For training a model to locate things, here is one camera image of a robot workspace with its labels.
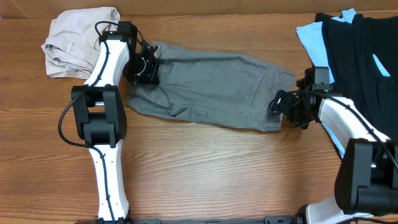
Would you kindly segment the grey shorts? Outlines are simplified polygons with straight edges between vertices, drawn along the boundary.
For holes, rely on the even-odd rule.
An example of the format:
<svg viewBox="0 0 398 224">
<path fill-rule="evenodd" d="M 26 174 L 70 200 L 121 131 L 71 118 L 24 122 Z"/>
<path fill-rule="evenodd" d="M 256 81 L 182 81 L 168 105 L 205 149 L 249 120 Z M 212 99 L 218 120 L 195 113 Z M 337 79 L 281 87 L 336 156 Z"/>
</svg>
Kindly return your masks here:
<svg viewBox="0 0 398 224">
<path fill-rule="evenodd" d="M 268 111 L 295 75 L 273 63 L 229 52 L 189 50 L 156 42 L 158 85 L 135 84 L 126 99 L 140 114 L 230 128 L 278 131 L 282 115 Z"/>
</svg>

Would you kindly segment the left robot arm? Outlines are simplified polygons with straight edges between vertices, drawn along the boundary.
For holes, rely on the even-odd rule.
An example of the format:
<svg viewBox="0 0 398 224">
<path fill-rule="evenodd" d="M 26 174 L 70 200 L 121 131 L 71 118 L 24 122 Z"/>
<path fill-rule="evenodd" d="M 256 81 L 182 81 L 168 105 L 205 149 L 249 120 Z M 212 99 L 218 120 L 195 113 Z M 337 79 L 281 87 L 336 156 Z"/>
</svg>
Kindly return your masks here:
<svg viewBox="0 0 398 224">
<path fill-rule="evenodd" d="M 121 153 L 127 117 L 119 92 L 121 77 L 135 84 L 158 85 L 158 49 L 146 42 L 130 21 L 99 34 L 100 55 L 91 77 L 71 90 L 71 103 L 81 147 L 91 154 L 99 193 L 96 223 L 131 223 L 123 184 Z"/>
</svg>

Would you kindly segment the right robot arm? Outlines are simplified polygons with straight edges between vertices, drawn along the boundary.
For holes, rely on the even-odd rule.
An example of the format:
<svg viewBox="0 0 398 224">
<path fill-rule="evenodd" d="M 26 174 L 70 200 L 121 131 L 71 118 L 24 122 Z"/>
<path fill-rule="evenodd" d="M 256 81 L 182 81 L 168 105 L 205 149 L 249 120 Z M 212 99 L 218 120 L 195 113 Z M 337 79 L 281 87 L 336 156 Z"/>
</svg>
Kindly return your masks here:
<svg viewBox="0 0 398 224">
<path fill-rule="evenodd" d="M 296 91 L 279 90 L 269 112 L 284 114 L 291 127 L 325 124 L 345 153 L 331 196 L 304 205 L 295 215 L 268 216 L 265 223 L 381 223 L 397 213 L 397 143 L 378 131 L 330 82 L 326 67 L 312 67 Z"/>
</svg>

